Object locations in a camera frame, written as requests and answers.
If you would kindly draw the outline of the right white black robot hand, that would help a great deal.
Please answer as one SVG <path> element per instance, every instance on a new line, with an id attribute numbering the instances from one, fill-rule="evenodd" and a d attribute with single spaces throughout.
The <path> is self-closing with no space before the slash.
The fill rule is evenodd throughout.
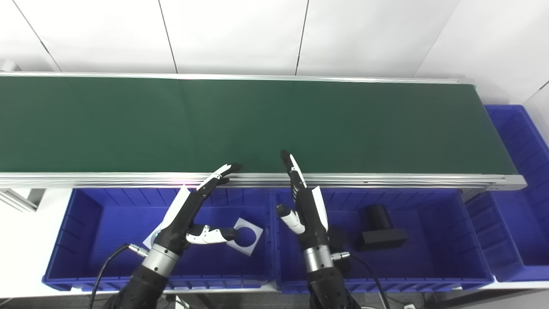
<path id="1" fill-rule="evenodd" d="M 288 228 L 294 232 L 303 251 L 329 245 L 326 210 L 319 187 L 310 188 L 292 153 L 285 149 L 280 151 L 281 160 L 290 178 L 290 196 L 294 208 L 284 203 L 276 206 L 276 214 Z"/>

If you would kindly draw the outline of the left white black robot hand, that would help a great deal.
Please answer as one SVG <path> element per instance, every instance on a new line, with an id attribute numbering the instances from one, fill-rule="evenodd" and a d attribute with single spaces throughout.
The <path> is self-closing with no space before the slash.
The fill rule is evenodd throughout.
<path id="1" fill-rule="evenodd" d="M 219 244 L 237 239 L 238 230 L 233 227 L 196 224 L 194 219 L 213 190 L 229 182 L 228 175 L 241 168 L 240 164 L 225 164 L 210 174 L 195 190 L 190 191 L 182 186 L 174 199 L 178 212 L 168 211 L 151 248 L 168 250 L 181 256 L 191 244 Z"/>

